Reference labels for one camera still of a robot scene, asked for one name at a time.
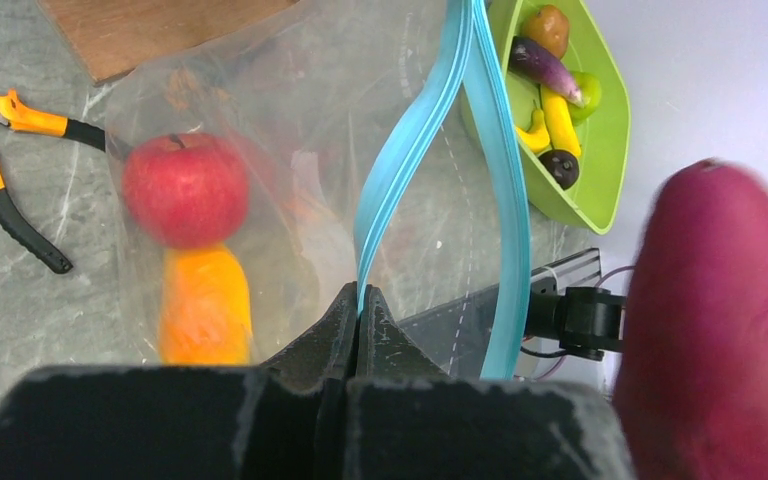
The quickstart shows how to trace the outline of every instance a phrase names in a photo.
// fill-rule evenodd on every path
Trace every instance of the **green basket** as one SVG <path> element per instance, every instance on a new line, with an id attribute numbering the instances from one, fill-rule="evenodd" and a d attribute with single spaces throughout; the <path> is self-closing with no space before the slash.
<path id="1" fill-rule="evenodd" d="M 570 70 L 595 75 L 602 84 L 602 102 L 584 123 L 576 127 L 582 150 L 579 157 L 580 176 L 569 190 L 562 190 L 537 157 L 520 141 L 528 200 L 557 222 L 589 228 L 602 235 L 611 229 L 616 217 L 631 126 L 628 93 L 602 34 L 580 0 L 536 3 L 493 0 L 487 12 L 490 29 L 502 71 L 505 72 L 505 87 L 514 122 L 527 130 L 531 125 L 534 105 L 540 103 L 540 92 L 536 83 L 508 72 L 508 58 L 511 41 L 514 35 L 519 34 L 523 21 L 547 4 L 561 9 L 570 22 L 569 48 L 562 59 L 564 65 Z M 476 139 L 469 104 L 465 98 L 460 104 L 467 132 Z"/>

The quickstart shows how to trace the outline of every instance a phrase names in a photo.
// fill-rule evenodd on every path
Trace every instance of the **toy fruit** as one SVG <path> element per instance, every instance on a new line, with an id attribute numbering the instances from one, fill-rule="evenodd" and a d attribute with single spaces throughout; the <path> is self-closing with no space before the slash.
<path id="1" fill-rule="evenodd" d="M 511 70 L 551 88 L 570 103 L 584 106 L 581 89 L 567 67 L 534 40 L 528 37 L 514 37 L 508 66 Z"/>
<path id="2" fill-rule="evenodd" d="M 594 75 L 585 72 L 571 72 L 575 83 L 581 88 L 581 99 L 584 101 L 583 107 L 575 105 L 569 106 L 570 118 L 573 125 L 581 125 L 587 117 L 599 108 L 602 102 L 602 84 Z"/>
<path id="3" fill-rule="evenodd" d="M 578 181 L 578 160 L 570 152 L 549 150 L 538 159 L 562 189 L 568 190 Z"/>
<path id="4" fill-rule="evenodd" d="M 546 5 L 522 24 L 522 35 L 561 58 L 569 44 L 569 19 L 554 5 Z"/>
<path id="5" fill-rule="evenodd" d="M 122 175 L 134 220 L 170 248 L 223 241 L 245 220 L 248 179 L 243 158 L 207 133 L 165 135 L 128 156 Z"/>
<path id="6" fill-rule="evenodd" d="M 549 130 L 546 129 L 546 116 L 543 110 L 535 108 L 531 113 L 531 128 L 528 131 L 516 127 L 520 140 L 528 146 L 532 153 L 540 153 L 549 148 Z"/>
<path id="7" fill-rule="evenodd" d="M 224 246 L 167 250 L 158 353 L 176 365 L 241 365 L 251 360 L 249 287 Z"/>
<path id="8" fill-rule="evenodd" d="M 552 90 L 540 87 L 540 101 L 546 112 L 546 128 L 549 129 L 552 146 L 566 150 L 576 158 L 580 157 L 581 145 L 578 143 L 578 135 L 572 126 L 566 100 Z"/>

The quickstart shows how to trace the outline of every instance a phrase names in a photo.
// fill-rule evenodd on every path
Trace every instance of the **pliers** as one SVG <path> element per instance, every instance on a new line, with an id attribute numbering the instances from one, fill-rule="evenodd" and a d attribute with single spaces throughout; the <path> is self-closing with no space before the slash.
<path id="1" fill-rule="evenodd" d="M 76 140 L 105 150 L 104 131 L 71 118 L 41 112 L 19 101 L 16 90 L 0 95 L 0 124 L 18 132 L 32 132 Z M 39 234 L 22 216 L 4 185 L 0 171 L 0 224 L 7 233 L 57 274 L 72 269 L 72 262 Z"/>

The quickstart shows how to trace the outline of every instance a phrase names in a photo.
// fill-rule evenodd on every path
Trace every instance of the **white surface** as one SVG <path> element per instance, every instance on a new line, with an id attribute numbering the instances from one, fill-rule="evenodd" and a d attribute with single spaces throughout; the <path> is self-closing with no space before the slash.
<path id="1" fill-rule="evenodd" d="M 596 239 L 603 271 L 633 263 L 661 183 L 708 157 L 768 184 L 768 2 L 587 0 L 631 100 L 631 146 L 616 223 Z M 625 293 L 628 276 L 606 284 Z M 613 378 L 612 359 L 603 362 Z M 596 364 L 553 377 L 600 386 Z"/>

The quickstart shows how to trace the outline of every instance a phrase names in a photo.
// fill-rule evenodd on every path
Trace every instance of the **marble countertop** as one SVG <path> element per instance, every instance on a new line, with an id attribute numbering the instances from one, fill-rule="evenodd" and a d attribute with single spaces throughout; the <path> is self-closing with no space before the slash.
<path id="1" fill-rule="evenodd" d="M 16 88 L 30 106 L 102 125 L 113 87 L 91 85 L 35 2 L 5 0 L 0 1 L 0 93 L 8 88 Z M 145 362 L 123 327 L 119 307 L 118 198 L 105 155 L 62 139 L 0 127 L 0 164 L 28 221 L 76 264 L 70 274 L 54 275 L 0 228 L 0 397 L 40 365 Z M 440 195 L 451 195 L 445 187 L 428 191 L 432 199 L 437 195 L 443 201 L 446 197 Z M 489 208 L 492 194 L 474 201 Z M 589 243 L 587 232 L 558 225 L 533 209 L 531 214 L 535 266 Z M 484 254 L 497 257 L 497 233 L 484 235 Z M 429 241 L 438 249 L 445 242 Z M 484 283 L 492 283 L 492 273 Z M 387 296 L 386 286 L 382 289 Z M 423 305 L 419 300 L 415 305 L 400 302 L 394 310 L 409 314 L 433 306 L 425 302 L 449 299 L 425 296 Z"/>

